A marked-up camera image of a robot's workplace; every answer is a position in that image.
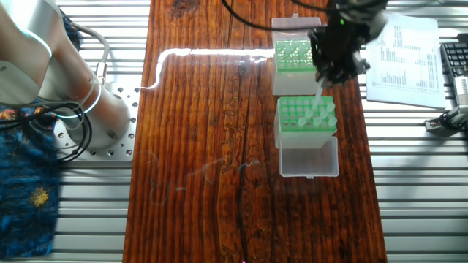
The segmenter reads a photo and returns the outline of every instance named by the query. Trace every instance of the blue cloth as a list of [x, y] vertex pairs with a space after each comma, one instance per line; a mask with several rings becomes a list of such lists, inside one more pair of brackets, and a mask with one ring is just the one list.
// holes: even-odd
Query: blue cloth
[[[78, 49], [79, 33], [66, 15], [64, 25]], [[35, 111], [0, 107], [0, 120], [25, 118]], [[0, 260], [41, 256], [52, 250], [59, 207], [54, 122], [49, 113], [22, 127], [0, 131]]]

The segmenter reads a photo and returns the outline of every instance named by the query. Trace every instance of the wooden table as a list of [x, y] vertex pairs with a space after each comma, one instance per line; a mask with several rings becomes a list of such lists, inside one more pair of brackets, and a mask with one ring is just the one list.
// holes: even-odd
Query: wooden table
[[[295, 12], [325, 22], [289, 1], [233, 8], [261, 24]], [[387, 261], [357, 82], [324, 93], [336, 103], [340, 176], [283, 178], [271, 59], [222, 50], [271, 47], [220, 0], [151, 2], [143, 85], [162, 73], [140, 99], [124, 262]]]

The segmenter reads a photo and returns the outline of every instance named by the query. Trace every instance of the paper sheet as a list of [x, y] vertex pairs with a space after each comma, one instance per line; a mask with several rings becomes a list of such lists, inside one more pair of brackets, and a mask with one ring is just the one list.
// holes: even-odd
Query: paper sheet
[[445, 108], [437, 21], [386, 16], [383, 32], [366, 46], [367, 99]]

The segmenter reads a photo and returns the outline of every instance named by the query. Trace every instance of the robot end effector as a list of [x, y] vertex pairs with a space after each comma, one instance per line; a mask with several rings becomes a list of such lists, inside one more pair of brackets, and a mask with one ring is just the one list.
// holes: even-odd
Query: robot end effector
[[376, 39], [387, 18], [382, 14], [387, 1], [330, 0], [328, 25], [309, 32], [316, 81], [323, 88], [365, 73], [370, 68], [360, 56], [362, 45]]

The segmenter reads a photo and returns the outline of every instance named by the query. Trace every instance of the plastic container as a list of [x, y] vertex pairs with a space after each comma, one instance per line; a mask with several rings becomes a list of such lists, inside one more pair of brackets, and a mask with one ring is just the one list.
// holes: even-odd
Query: plastic container
[[[321, 26], [320, 18], [273, 18], [274, 28]], [[307, 30], [274, 31], [272, 34], [275, 56], [273, 58], [273, 95], [314, 95], [319, 84], [315, 82], [315, 67]]]
[[282, 177], [337, 177], [339, 175], [338, 139], [330, 137], [321, 147], [279, 147], [279, 174]]
[[323, 96], [316, 111], [314, 100], [312, 96], [278, 99], [274, 133], [283, 177], [339, 175], [333, 97]]
[[323, 96], [313, 111], [314, 96], [282, 97], [275, 114], [275, 146], [321, 148], [336, 132], [333, 97]]

